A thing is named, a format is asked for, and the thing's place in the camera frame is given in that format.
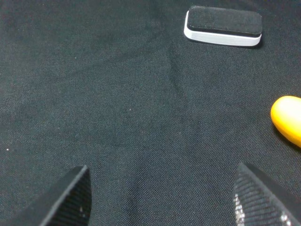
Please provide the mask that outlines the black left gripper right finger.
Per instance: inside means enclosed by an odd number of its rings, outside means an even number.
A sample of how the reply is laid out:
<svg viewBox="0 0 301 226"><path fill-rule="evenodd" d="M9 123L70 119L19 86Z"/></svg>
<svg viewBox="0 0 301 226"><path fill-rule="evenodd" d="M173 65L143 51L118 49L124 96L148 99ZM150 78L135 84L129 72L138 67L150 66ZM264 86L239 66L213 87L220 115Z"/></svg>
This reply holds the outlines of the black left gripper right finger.
<svg viewBox="0 0 301 226"><path fill-rule="evenodd" d="M301 200L249 163L238 165L233 205L237 226L301 224Z"/></svg>

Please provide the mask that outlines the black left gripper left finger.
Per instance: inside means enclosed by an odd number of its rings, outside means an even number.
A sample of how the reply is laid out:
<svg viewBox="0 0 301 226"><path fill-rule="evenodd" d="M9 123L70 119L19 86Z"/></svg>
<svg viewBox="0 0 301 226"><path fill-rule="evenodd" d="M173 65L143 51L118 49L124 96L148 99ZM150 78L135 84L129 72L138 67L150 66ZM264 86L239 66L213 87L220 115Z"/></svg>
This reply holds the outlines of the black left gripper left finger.
<svg viewBox="0 0 301 226"><path fill-rule="evenodd" d="M91 214L89 168L76 166L6 226L87 226Z"/></svg>

